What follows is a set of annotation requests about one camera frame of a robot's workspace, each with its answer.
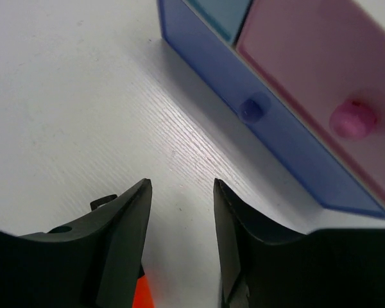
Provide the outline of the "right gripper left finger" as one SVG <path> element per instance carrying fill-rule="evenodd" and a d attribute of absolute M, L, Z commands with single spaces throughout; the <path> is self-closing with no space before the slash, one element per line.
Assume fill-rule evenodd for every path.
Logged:
<path fill-rule="evenodd" d="M 151 199 L 142 179 L 48 232 L 0 231 L 0 307 L 131 307 Z"/>

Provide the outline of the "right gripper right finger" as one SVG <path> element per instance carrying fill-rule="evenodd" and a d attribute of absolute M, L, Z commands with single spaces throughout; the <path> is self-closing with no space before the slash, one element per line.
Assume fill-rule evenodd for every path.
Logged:
<path fill-rule="evenodd" d="M 214 182 L 223 307 L 385 307 L 385 228 L 301 234 Z"/>

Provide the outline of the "pink drawer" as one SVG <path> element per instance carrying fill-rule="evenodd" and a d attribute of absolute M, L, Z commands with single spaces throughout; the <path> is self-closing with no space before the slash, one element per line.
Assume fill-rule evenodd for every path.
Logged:
<path fill-rule="evenodd" d="M 255 1 L 237 50 L 385 203 L 385 31 L 354 1 Z"/>

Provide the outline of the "blue small drawer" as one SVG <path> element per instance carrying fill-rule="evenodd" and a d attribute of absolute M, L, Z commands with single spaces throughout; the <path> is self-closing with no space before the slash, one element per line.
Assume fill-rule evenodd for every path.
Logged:
<path fill-rule="evenodd" d="M 231 46 L 235 44 L 250 9 L 251 0 L 187 1 Z"/>

